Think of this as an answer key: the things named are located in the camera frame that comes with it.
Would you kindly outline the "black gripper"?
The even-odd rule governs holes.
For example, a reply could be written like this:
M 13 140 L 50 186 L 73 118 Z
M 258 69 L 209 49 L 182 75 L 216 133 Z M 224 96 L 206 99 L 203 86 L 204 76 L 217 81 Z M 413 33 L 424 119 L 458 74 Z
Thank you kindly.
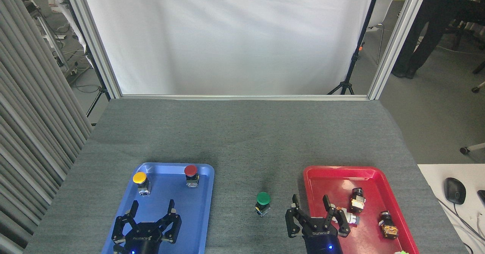
M 135 222 L 135 216 L 139 203 L 134 200 L 131 209 L 123 216 L 115 219 L 111 240 L 115 244 L 124 244 L 124 254 L 157 254 L 162 241 L 175 244 L 182 219 L 177 214 L 175 202 L 170 199 L 167 213 L 163 218 L 155 222 Z M 123 235 L 124 226 L 132 227 L 126 235 Z
M 322 202 L 326 209 L 325 219 L 310 218 L 300 209 L 297 195 L 293 194 L 291 207 L 285 213 L 288 237 L 296 237 L 296 234 L 302 231 L 308 254 L 342 254 L 338 236 L 347 237 L 350 234 L 347 218 L 342 209 L 332 206 L 327 194 L 323 196 Z M 330 223 L 334 217 L 338 229 Z

